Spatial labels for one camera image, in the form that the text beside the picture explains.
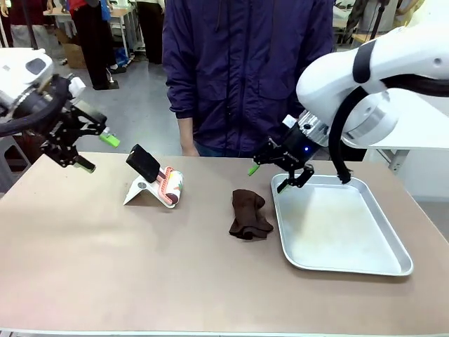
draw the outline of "brown cloth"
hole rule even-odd
[[[260,214],[264,205],[264,198],[253,191],[233,191],[232,206],[236,218],[229,230],[230,235],[244,240],[252,240],[254,237],[266,239],[273,226]]]

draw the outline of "silver baking tray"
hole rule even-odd
[[[342,185],[335,176],[312,176],[303,188],[277,187],[272,179],[283,252],[295,267],[331,272],[406,276],[410,255],[359,179]]]

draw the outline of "white holder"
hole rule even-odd
[[[131,187],[128,191],[128,194],[126,195],[125,202],[123,205],[126,205],[128,202],[130,202],[132,199],[134,199],[135,196],[137,196],[141,191],[147,190],[152,195],[154,195],[165,207],[168,207],[172,209],[176,205],[169,205],[167,204],[158,193],[159,190],[159,184],[157,181],[153,183],[148,183],[142,176],[138,176],[133,183],[131,184]]]

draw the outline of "shoe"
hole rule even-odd
[[[106,84],[100,84],[99,86],[93,86],[93,90],[115,90],[119,88],[120,86],[117,81],[107,82]]]
[[[109,72],[110,72],[112,75],[115,75],[115,74],[123,74],[124,72],[126,72],[126,68],[125,68],[125,67],[118,67],[117,69],[109,68]]]

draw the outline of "tray rim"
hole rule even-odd
[[[374,194],[371,192],[370,188],[368,187],[368,185],[365,182],[363,182],[362,180],[360,180],[358,178],[355,178],[355,177],[352,177],[351,180],[357,180],[359,183],[365,185],[367,191],[369,191],[371,197],[373,198],[373,201],[376,203],[376,205],[377,205],[378,209],[380,210],[382,216],[385,218],[385,220],[387,220],[387,223],[388,223],[388,225],[390,227],[390,230],[392,231],[394,237],[396,238],[396,240],[400,244],[403,252],[407,255],[408,260],[410,261],[410,268],[409,268],[409,270],[407,270],[406,272],[402,272],[402,273],[368,272],[368,271],[364,271],[364,270],[337,269],[337,268],[331,268],[331,267],[309,267],[309,266],[301,265],[301,264],[295,262],[286,252],[286,245],[285,245],[285,242],[284,242],[283,230],[281,229],[281,222],[279,221],[279,218],[280,218],[280,215],[279,215],[279,198],[276,197],[278,195],[278,192],[277,192],[277,186],[275,186],[275,184],[274,184],[275,179],[277,177],[279,177],[279,176],[288,177],[288,174],[287,173],[278,173],[278,174],[276,174],[275,176],[273,176],[271,184],[270,184],[271,187],[272,187],[274,209],[276,211],[276,220],[277,220],[278,228],[279,228],[279,236],[281,237],[282,252],[283,252],[284,256],[286,257],[286,259],[288,260],[288,262],[290,262],[296,268],[301,269],[301,270],[315,270],[315,271],[322,271],[322,272],[346,272],[346,273],[355,273],[355,274],[364,274],[364,275],[382,275],[382,276],[390,276],[390,277],[407,277],[407,276],[409,276],[409,275],[411,275],[413,273],[413,270],[415,269],[415,265],[413,263],[413,259],[411,258],[411,256],[408,253],[407,249],[403,245],[401,239],[397,235],[396,231],[394,230],[393,226],[391,225],[391,223],[388,220],[387,216],[385,215],[384,211],[380,207],[379,203],[377,202],[376,198],[374,197]],[[328,174],[316,174],[316,175],[313,175],[312,178],[313,177],[336,178],[337,176],[332,176],[332,175],[328,175]]]

